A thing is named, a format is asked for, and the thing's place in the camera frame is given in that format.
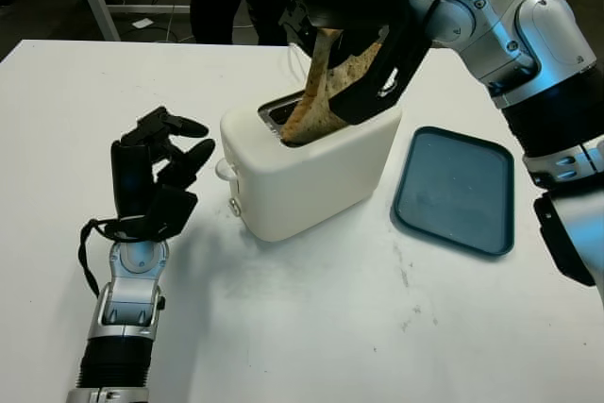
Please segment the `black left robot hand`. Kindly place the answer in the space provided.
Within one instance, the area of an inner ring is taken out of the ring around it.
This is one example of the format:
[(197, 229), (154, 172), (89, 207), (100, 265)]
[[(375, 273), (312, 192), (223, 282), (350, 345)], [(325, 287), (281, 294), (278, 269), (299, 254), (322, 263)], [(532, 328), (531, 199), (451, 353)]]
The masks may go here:
[(215, 140), (202, 124), (158, 107), (110, 148), (120, 218), (142, 216), (164, 189), (185, 193), (210, 159)]

